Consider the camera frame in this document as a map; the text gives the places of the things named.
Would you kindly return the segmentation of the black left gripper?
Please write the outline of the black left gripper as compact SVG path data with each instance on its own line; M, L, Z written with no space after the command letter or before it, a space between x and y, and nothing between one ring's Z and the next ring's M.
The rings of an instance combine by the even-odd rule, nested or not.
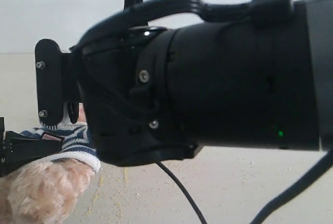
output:
M14 172L25 164L59 153L61 137L43 134L41 138L30 138L14 131L5 131L5 118L0 117L1 177Z

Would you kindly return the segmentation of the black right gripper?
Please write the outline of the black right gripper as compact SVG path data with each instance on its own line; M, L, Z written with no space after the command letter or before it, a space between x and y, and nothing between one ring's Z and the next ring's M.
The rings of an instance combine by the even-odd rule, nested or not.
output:
M204 146L312 149L306 21L134 28L73 51L68 66L103 162L192 159Z

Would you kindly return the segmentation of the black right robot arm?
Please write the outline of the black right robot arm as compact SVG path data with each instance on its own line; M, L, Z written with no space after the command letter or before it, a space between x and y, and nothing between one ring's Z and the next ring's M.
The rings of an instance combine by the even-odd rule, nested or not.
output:
M204 146L332 148L332 0L150 0L71 48L35 46L40 121L83 102L98 157L192 159Z

